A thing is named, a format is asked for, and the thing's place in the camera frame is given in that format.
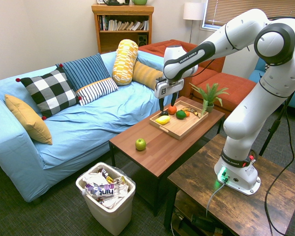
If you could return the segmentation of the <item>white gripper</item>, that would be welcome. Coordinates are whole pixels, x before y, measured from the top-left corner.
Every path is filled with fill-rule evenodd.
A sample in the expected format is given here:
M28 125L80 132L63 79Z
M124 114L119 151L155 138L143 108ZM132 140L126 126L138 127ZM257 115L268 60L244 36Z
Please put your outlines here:
M158 78L156 80L154 96L158 98L160 111L164 111L164 97L172 94L171 106L175 105L178 92L183 89L184 79L169 83L168 79Z

